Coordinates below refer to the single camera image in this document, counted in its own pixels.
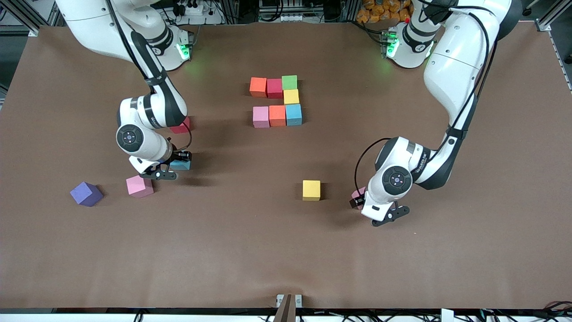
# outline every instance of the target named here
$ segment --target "light blue cube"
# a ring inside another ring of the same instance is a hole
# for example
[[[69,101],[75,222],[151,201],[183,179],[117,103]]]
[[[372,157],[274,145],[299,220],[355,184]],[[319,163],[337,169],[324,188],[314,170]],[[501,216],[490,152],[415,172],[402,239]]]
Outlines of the light blue cube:
[[[300,104],[286,105],[286,125],[302,125],[302,106]]]
[[[175,160],[172,161],[169,168],[171,170],[190,170],[190,160],[187,161],[179,161],[179,160]]]

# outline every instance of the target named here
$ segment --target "foam cube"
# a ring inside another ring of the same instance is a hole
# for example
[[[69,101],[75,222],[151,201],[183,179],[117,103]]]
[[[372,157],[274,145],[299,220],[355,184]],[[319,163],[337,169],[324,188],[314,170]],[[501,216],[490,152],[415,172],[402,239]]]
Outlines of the foam cube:
[[[270,105],[268,107],[268,119],[271,127],[285,127],[286,107],[284,105]]]
[[[365,187],[361,188],[360,190],[356,190],[356,191],[354,191],[354,192],[352,193],[352,199],[355,199],[355,198],[357,198],[357,197],[359,197],[359,196],[361,196],[361,195],[363,195],[363,194],[365,194],[365,193],[366,193],[366,188],[365,188]],[[358,208],[358,209],[362,209],[362,208],[363,208],[363,205],[360,205],[360,206],[358,206],[357,208]]]
[[[286,89],[284,91],[284,104],[300,104],[297,89]]]
[[[255,128],[270,127],[268,113],[268,106],[255,106],[252,108],[252,124]]]
[[[136,175],[127,179],[125,182],[127,183],[127,191],[129,192],[129,195],[133,197],[143,198],[154,193],[151,179],[144,179]]]
[[[252,77],[250,92],[254,97],[268,97],[266,94],[266,79],[261,77]]]
[[[70,194],[78,205],[86,207],[93,207],[104,197],[96,186],[85,181],[70,191]]]
[[[286,105],[286,125],[302,125],[302,106],[300,104]]]
[[[190,160],[187,160],[187,161],[180,161],[180,160],[171,161],[171,163],[169,164],[169,169],[181,170],[181,171],[190,170]]]
[[[320,200],[320,181],[304,180],[302,181],[302,200],[319,201]]]
[[[282,90],[285,91],[287,89],[298,89],[298,76],[282,76]]]
[[[193,129],[192,127],[190,127],[190,119],[188,116],[185,117],[185,120],[181,123],[181,125],[177,125],[175,127],[169,127],[169,129],[171,130],[171,132],[175,134],[188,133],[189,130],[183,124],[186,124],[186,126],[188,126],[189,129]]]
[[[269,99],[283,99],[284,94],[282,93],[282,79],[280,78],[269,78],[267,81],[266,92]]]

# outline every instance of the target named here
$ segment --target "orange cube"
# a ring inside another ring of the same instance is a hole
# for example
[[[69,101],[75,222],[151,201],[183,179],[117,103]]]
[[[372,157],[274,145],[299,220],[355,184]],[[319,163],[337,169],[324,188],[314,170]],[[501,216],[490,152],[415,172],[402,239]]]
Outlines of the orange cube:
[[[268,116],[271,127],[285,127],[286,126],[286,106],[284,105],[270,105],[268,107]]]
[[[268,94],[266,93],[266,79],[261,77],[252,77],[250,92],[254,97],[268,97]]]

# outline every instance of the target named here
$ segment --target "purple cube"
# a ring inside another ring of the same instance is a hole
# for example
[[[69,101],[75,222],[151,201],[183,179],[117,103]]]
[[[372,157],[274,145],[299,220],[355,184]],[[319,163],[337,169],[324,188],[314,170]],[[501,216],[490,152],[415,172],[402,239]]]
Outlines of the purple cube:
[[[78,205],[86,207],[93,207],[104,197],[96,186],[85,181],[75,187],[70,194]]]

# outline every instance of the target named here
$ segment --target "green led light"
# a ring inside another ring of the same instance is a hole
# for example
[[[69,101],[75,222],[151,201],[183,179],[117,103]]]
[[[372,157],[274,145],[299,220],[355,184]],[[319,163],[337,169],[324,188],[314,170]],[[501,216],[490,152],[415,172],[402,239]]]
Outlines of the green led light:
[[[189,59],[189,50],[187,50],[186,46],[177,44],[177,50],[179,51],[179,54],[183,60]]]
[[[429,45],[429,48],[427,49],[427,55],[425,55],[425,58],[427,58],[431,55],[431,48],[433,48],[434,43],[435,43],[434,41],[431,41],[431,44]]]
[[[387,47],[387,57],[395,56],[395,52],[397,51],[398,47],[399,47],[399,39],[396,39],[393,44]]]

